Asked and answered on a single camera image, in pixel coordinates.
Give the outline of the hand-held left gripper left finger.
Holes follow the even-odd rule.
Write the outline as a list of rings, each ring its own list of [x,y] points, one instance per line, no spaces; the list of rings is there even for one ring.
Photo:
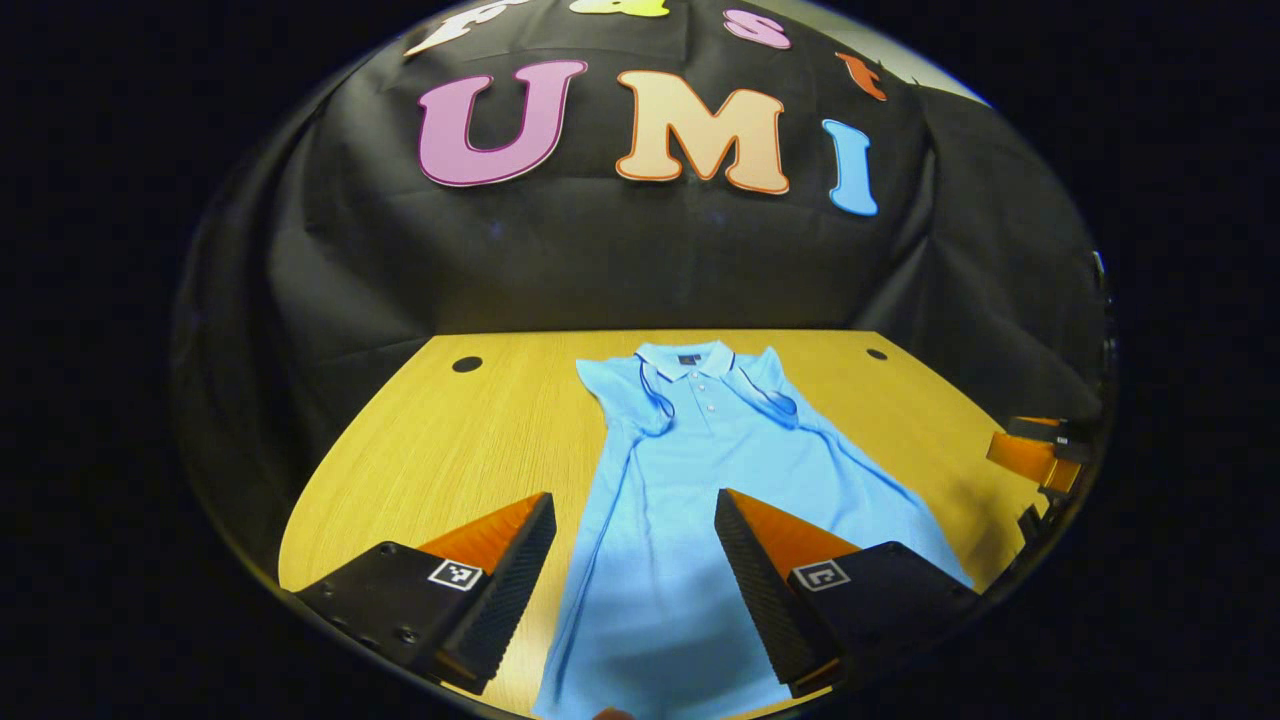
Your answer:
[[[481,694],[556,533],[553,496],[539,492],[417,547],[378,542],[296,597],[415,676]]]

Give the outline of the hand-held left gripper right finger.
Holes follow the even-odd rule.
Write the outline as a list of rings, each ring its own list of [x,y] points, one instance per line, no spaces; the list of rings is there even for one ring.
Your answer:
[[[986,610],[982,594],[897,541],[861,548],[736,489],[718,493],[714,528],[795,698],[878,682]]]

